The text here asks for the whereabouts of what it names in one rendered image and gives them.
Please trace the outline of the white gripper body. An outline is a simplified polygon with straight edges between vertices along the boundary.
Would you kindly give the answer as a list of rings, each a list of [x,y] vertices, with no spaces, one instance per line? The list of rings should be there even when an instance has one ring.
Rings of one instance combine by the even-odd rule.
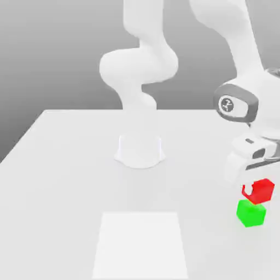
[[[245,172],[278,162],[280,162],[280,157],[249,159],[235,152],[231,152],[225,161],[224,179],[227,183],[233,185],[240,180]]]

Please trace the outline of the small red cube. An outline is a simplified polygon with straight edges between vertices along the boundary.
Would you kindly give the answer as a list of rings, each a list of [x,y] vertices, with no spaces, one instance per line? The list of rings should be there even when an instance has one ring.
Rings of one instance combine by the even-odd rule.
[[[245,192],[245,185],[242,187],[242,195],[254,205],[271,200],[275,184],[269,179],[257,180],[252,184],[252,192],[248,195]]]

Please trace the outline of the small green cube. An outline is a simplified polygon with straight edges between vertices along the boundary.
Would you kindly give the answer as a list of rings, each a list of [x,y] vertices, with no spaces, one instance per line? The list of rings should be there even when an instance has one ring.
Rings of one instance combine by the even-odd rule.
[[[254,205],[249,200],[239,200],[236,215],[245,227],[259,226],[264,223],[266,208]]]

